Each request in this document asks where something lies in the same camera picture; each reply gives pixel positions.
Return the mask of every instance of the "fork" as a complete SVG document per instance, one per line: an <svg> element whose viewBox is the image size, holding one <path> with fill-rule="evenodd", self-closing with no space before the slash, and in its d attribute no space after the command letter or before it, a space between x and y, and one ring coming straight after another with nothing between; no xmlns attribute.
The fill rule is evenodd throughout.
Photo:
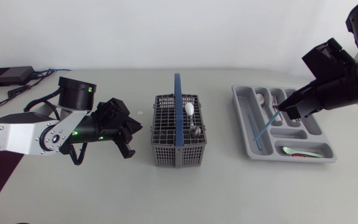
<svg viewBox="0 0 358 224"><path fill-rule="evenodd" d="M272 106L273 106L274 112L277 113L277 111L278 111L278 109L277 109L277 107L278 107L278 102L277 102L277 96L276 96L276 95L272 95ZM284 120L284 119L283 119L283 116L281 115L281 113L280 113L280 118L277 118L277 120L279 120L279 121L283 121L283 120Z"/></svg>
<svg viewBox="0 0 358 224"><path fill-rule="evenodd" d="M278 109L277 109L277 107L278 107L277 96L272 95L272 98L273 98L273 100L272 100L273 109L274 109L275 112L277 112L278 111ZM281 115L281 113L280 113L280 118L281 118L282 121L284 120L283 116ZM295 119L295 121L300 122L301 120L299 118L297 118L297 119Z"/></svg>

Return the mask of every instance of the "cable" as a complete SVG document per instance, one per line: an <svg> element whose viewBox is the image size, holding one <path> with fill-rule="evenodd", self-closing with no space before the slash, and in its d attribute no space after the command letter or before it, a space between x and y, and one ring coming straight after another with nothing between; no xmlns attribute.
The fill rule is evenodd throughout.
<svg viewBox="0 0 358 224"><path fill-rule="evenodd" d="M59 113L57 112L56 110L56 106L54 106L53 104L51 104L49 101L45 100L43 101L43 103L45 103L46 105L48 105L52 110L53 112L55 113L55 116L56 116L56 119L57 120L60 120L60 116L59 116Z"/></svg>
<svg viewBox="0 0 358 224"><path fill-rule="evenodd" d="M41 71L41 72L34 72L34 73L32 74L32 76L36 76L36 77L37 77L36 79L39 79L39 80L36 81L34 84L29 85L27 88L25 88L25 89L23 89L23 90L20 90L20 91L18 91L18 92L15 92L14 94L12 94L12 96L8 96L7 99L0 101L0 106L5 105L7 102L13 100L15 97L17 97L17 96L19 96L20 94L22 94L22 93L24 93L24 92L30 90L32 87L38 85L42 80L44 80L45 78L49 77L51 74L53 74L53 73L56 72L56 71L71 71L71 70L70 70L70 69L48 69L48 70L44 70L44 71Z"/></svg>
<svg viewBox="0 0 358 224"><path fill-rule="evenodd" d="M87 145L88 145L87 142L84 142L82 144L82 148L80 149L80 151L81 151L80 156L78 156L78 158L77 158L77 153L75 152L74 146L72 144L70 145L69 153L70 153L70 157L75 165L77 165L77 166L81 165L82 161L84 160Z"/></svg>
<svg viewBox="0 0 358 224"><path fill-rule="evenodd" d="M41 102L44 102L44 101L47 101L55 96L57 96L58 94L60 94L60 92L62 91L61 88L59 88L58 90L54 91L53 93L47 95L47 96L44 96L42 98L39 98L37 100L33 100L31 101L29 104L27 104L27 106L25 106L25 108L23 109L24 112L28 112L33 106L41 103Z"/></svg>

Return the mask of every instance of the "table surface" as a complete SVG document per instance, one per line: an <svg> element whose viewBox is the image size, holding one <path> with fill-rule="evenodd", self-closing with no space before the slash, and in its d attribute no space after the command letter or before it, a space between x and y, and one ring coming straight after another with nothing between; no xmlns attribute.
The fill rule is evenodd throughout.
<svg viewBox="0 0 358 224"><path fill-rule="evenodd" d="M202 165L156 167L150 145L154 98L182 92L202 104L208 143ZM0 223L358 223L358 106L315 114L337 162L246 157L232 85L300 88L307 80L261 70L82 70L58 72L0 108L19 113L64 76L97 84L99 101L122 100L143 125L123 159L112 141L68 155L24 156L0 193ZM0 100L14 87L0 87Z"/></svg>

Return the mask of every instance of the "cutlery basket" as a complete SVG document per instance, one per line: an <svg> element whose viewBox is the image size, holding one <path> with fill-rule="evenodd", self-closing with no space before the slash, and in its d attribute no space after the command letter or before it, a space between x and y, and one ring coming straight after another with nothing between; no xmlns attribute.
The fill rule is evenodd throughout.
<svg viewBox="0 0 358 224"><path fill-rule="evenodd" d="M194 106L193 123L201 129L197 138L190 135L191 120L185 112L186 103ZM153 107L151 145L156 166L200 166L206 136L198 96L182 94L180 75L175 74L175 94L156 96Z"/></svg>

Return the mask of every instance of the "white wall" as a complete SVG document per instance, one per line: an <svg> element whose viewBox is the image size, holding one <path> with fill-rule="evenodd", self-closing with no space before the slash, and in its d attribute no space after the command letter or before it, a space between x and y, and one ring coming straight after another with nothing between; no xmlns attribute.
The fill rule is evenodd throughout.
<svg viewBox="0 0 358 224"><path fill-rule="evenodd" d="M0 0L0 67L266 68L311 76L301 57L335 37L356 0Z"/></svg>

